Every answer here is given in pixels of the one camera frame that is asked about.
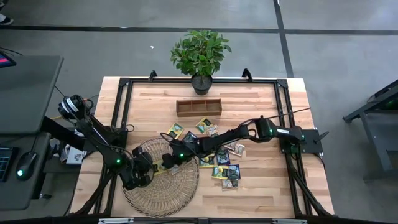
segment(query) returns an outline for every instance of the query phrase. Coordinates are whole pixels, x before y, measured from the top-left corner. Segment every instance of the gray floor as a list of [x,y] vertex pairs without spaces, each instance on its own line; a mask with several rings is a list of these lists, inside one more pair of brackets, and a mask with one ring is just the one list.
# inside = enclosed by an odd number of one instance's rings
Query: gray floor
[[[398,29],[394,0],[280,0],[286,29]],[[277,28],[272,0],[10,0],[2,11],[24,25],[118,27]],[[169,62],[183,33],[54,32],[0,30],[0,47],[26,55],[63,55],[58,87],[64,94],[98,94],[105,75],[179,75]],[[278,34],[226,33],[233,53],[216,76],[286,77]],[[365,184],[380,169],[358,121],[341,119],[378,89],[397,79],[398,36],[288,35],[295,77],[305,79],[313,118],[323,140],[335,213],[345,218],[398,222],[398,181]],[[54,93],[47,112],[58,116]],[[47,180],[54,195],[0,219],[62,215],[76,177]]]

